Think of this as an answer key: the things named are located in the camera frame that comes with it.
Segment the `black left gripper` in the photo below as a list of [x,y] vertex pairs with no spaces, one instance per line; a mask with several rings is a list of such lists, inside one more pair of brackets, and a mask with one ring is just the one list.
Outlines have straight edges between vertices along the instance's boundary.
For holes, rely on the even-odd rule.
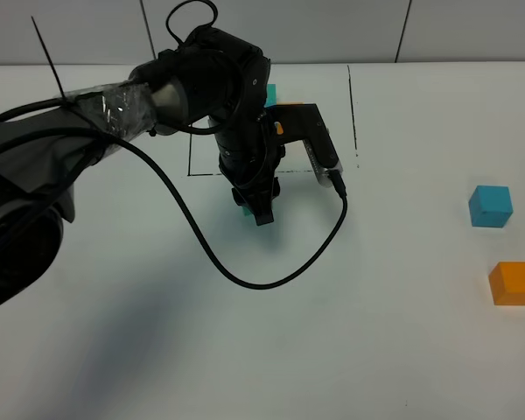
[[275,175],[285,148],[273,140],[274,122],[267,109],[243,112],[215,134],[220,172],[232,185],[235,203],[247,207],[257,226],[274,221],[272,201],[280,193]]

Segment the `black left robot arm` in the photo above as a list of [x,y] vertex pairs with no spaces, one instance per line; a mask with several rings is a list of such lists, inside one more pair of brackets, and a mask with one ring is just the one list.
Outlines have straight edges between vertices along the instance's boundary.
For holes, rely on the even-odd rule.
[[210,24],[122,82],[0,114],[0,305],[36,282],[74,220],[74,182],[142,134],[214,136],[234,195],[270,219],[282,156],[265,125],[270,61]]

